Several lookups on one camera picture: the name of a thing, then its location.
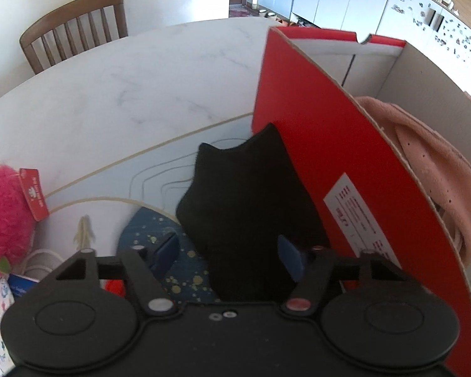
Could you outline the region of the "wooden slat-back chair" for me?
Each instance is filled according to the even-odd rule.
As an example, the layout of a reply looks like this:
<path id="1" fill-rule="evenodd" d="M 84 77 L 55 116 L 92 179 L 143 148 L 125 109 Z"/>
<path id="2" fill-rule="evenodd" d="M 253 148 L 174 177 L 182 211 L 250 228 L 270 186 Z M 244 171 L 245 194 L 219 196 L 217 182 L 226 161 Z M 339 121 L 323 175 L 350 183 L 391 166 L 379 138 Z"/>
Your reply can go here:
<path id="1" fill-rule="evenodd" d="M 124 0 L 74 0 L 36 20 L 19 38 L 35 74 L 127 37 Z"/>

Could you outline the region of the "black knitted garment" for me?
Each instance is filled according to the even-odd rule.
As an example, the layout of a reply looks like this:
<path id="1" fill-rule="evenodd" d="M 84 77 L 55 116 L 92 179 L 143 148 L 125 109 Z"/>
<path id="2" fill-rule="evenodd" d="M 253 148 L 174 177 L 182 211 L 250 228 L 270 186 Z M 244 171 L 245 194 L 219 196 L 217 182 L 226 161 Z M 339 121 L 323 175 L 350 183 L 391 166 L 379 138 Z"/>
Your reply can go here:
<path id="1" fill-rule="evenodd" d="M 237 147 L 201 144 L 176 215 L 226 302 L 287 299 L 295 282 L 279 257 L 279 238 L 300 251 L 329 244 L 273 124 Z"/>

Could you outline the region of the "red cardboard box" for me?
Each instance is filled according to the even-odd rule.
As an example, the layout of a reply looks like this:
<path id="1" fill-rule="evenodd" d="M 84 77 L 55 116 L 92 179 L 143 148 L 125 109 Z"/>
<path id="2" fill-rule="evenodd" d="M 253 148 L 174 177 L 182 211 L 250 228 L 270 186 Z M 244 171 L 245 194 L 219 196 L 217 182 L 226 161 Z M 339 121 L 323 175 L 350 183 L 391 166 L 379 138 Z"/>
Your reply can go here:
<path id="1" fill-rule="evenodd" d="M 403 108 L 471 164 L 471 97 L 410 43 L 388 37 L 359 43 L 348 31 L 270 28 L 252 130 L 277 127 L 335 249 L 373 249 L 453 306 L 461 331 L 448 363 L 471 376 L 471 265 L 361 96 Z"/>

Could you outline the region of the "blue patterned table mat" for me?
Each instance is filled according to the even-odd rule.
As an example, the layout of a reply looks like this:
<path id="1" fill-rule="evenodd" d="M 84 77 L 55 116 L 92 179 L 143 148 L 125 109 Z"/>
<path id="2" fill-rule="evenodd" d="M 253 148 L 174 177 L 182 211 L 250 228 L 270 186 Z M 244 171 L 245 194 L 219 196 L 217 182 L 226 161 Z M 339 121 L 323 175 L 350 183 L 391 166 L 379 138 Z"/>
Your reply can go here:
<path id="1" fill-rule="evenodd" d="M 37 227 L 38 254 L 30 259 L 26 274 L 42 278 L 81 247 L 108 256 L 133 245 L 155 244 L 174 232 L 179 255 L 162 281 L 166 291 L 179 301 L 216 301 L 207 264 L 175 213 L 192 182 L 199 146 L 240 145 L 252 134 L 251 121 L 247 114 L 170 139 L 51 194 L 51 214 Z"/>

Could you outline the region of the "white fridge with magnets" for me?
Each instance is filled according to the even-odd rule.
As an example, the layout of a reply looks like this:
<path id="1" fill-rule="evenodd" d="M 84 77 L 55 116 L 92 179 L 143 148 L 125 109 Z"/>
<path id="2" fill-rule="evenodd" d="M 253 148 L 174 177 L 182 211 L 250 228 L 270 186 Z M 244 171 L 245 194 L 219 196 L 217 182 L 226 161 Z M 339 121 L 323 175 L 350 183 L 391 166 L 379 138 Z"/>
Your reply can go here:
<path id="1" fill-rule="evenodd" d="M 377 33 L 405 40 L 471 96 L 471 28 L 433 0 L 387 0 Z"/>

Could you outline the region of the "pink knitted garment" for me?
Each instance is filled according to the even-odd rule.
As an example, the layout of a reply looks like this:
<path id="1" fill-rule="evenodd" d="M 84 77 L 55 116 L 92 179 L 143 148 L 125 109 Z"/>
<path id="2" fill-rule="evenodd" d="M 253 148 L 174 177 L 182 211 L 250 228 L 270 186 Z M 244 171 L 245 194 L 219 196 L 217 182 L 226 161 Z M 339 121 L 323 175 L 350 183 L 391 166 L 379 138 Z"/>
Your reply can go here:
<path id="1" fill-rule="evenodd" d="M 463 264 L 471 265 L 471 164 L 434 129 L 398 105 L 369 96 L 355 100 L 408 162 L 437 207 Z"/>

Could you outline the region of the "blue and white box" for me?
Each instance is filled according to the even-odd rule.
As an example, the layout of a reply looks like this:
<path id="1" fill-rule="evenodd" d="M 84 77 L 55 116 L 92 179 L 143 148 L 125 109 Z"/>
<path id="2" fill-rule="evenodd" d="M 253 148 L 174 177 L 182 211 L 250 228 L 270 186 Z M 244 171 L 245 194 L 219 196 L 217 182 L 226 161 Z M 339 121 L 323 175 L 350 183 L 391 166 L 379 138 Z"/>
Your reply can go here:
<path id="1" fill-rule="evenodd" d="M 33 278 L 17 274 L 10 274 L 7 279 L 14 300 L 24 296 L 24 294 L 30 291 L 38 282 L 38 280 Z"/>

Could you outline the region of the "pink fluffy strawberry plush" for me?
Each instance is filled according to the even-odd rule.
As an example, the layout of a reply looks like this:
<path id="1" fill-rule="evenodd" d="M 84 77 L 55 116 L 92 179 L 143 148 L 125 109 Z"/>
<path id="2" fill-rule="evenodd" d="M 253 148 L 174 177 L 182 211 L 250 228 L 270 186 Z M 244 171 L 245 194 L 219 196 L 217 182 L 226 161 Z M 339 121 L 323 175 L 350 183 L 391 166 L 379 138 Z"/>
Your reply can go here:
<path id="1" fill-rule="evenodd" d="M 0 164 L 0 276 L 24 260 L 30 251 L 34 229 L 35 219 L 18 172 Z"/>

